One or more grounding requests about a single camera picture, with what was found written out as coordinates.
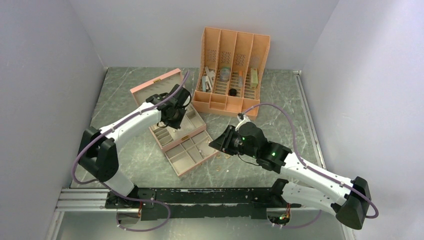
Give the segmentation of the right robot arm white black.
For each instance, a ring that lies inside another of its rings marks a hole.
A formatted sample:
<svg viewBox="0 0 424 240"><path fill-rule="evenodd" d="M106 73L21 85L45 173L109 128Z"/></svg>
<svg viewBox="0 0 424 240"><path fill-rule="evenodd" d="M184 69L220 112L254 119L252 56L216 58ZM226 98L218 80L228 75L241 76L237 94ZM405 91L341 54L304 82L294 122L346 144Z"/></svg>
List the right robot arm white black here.
<svg viewBox="0 0 424 240"><path fill-rule="evenodd" d="M368 182L357 176L354 179L331 173L298 158L290 148L267 140L263 131L252 122L241 126L228 125L209 146L222 153L246 155L267 171L293 177L307 186L288 181L276 181L277 188L270 193L275 207L285 203L301 204L330 213L343 225L363 228L371 205Z"/></svg>

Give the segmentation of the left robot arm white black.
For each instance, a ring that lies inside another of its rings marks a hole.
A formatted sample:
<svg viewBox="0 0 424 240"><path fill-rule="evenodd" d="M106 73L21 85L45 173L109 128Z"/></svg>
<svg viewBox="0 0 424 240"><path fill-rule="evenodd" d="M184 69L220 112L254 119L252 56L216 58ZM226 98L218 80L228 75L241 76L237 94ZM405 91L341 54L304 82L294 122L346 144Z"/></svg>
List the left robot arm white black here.
<svg viewBox="0 0 424 240"><path fill-rule="evenodd" d="M139 196L138 186L120 170L119 150L155 124L180 129L191 98L191 93L183 85L175 84L170 92L149 96L120 120L99 129L87 128L71 173L74 175L77 166L81 166L94 177L94 181L112 190L124 207L134 207L143 199Z"/></svg>

